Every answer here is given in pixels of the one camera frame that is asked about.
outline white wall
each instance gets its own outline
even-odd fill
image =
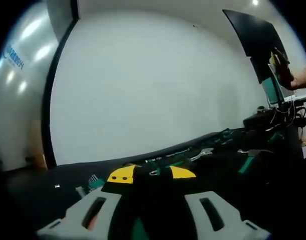
[[[287,57],[290,61],[290,69],[296,75],[306,67],[306,52],[292,27],[279,14],[276,14],[269,21],[274,25],[281,41],[284,45]],[[306,94],[306,89],[297,90],[298,96]],[[303,132],[303,138],[306,138],[306,127]]]
[[[101,13],[77,23],[59,61],[55,158],[62,165],[157,151],[241,127],[259,105],[266,98],[250,61],[217,35],[154,13]]]

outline ceiling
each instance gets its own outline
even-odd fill
[[[189,21],[207,29],[232,46],[240,43],[223,9],[254,15],[269,21],[278,12],[268,0],[78,0],[79,16],[88,18],[93,14],[116,10],[137,10],[165,14]]]

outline green tape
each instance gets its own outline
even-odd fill
[[[238,171],[240,174],[244,174],[244,172],[247,170],[247,168],[249,167],[249,165],[251,164],[251,162],[253,161],[254,157],[249,156],[244,165],[240,168],[240,170]]]

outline yellow marking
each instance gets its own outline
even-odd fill
[[[107,181],[111,183],[132,184],[135,165],[126,166],[113,171]]]
[[[184,169],[184,168],[180,168],[177,166],[170,166],[172,173],[173,173],[173,178],[175,179],[187,179],[187,178],[195,178],[196,175],[194,173],[192,173],[191,171]]]

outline person's arm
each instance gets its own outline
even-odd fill
[[[280,84],[289,90],[306,88],[306,67],[298,75],[293,75],[288,68],[289,62],[285,56],[276,48],[273,53],[278,57],[274,55],[274,65]]]

